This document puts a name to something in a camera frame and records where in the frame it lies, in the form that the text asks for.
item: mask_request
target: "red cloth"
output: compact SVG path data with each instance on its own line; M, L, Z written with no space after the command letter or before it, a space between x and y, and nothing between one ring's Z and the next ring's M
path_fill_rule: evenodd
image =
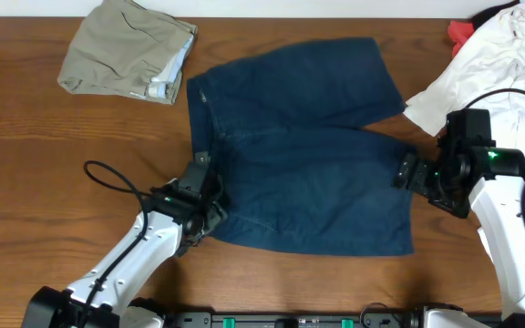
M475 32L475 30L473 29L472 23L451 21L448 25L447 33L451 40L455 42L455 46L453 46L453 58L455 58L467 40L473 36L473 32Z

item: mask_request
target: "black mount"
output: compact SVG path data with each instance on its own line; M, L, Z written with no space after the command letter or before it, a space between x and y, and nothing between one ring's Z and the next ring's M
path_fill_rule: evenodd
M413 190L456 217L467 218L469 193L479 179L498 175L525 180L525 158L518 149L499 149L491 139L489 111L461 109L447 115L447 133L437 146L437 160L407 153L393 186Z
M176 253L183 255L210 234L228 215L219 203L221 178L208 165L188 163L181 179L151 189L150 210L173 218L182 225L184 239Z
M22 328L77 327L84 304L70 298L70 290L59 292L42 287L29 301ZM118 315L110 307L90 309L86 328L118 328Z

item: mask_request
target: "wooden table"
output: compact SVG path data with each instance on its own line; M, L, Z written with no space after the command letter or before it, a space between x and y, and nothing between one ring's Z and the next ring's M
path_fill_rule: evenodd
M99 261L137 214L130 195L82 171L99 159L140 189L179 176L191 159L185 88L175 106L72 96L57 84L81 18L0 18L0 327L17 327L43 285L65 288ZM200 27L184 68L195 76L234 58L314 38L373 36L403 97L424 90L450 61L447 20L187 19ZM419 146L435 140L402 116L370 127ZM101 177L115 183L109 175ZM477 224L415 197L416 254L336 258L273 253L212 239L163 264L141 294L171 309L358 313L369 302L405 308L450 302L500 309Z

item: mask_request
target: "denim shorts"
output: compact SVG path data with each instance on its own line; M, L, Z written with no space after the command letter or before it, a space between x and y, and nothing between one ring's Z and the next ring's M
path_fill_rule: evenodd
M361 127L401 113L372 38L313 41L188 81L194 153L222 176L228 219L212 234L269 251L413 251L411 193L392 188L412 147Z

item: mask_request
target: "green connector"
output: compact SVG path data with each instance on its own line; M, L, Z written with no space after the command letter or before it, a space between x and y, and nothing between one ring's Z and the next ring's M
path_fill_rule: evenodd
M234 318L224 318L224 321L222 322L223 328L234 328L234 325L236 324L236 321Z
M342 328L354 328L354 320L342 319Z

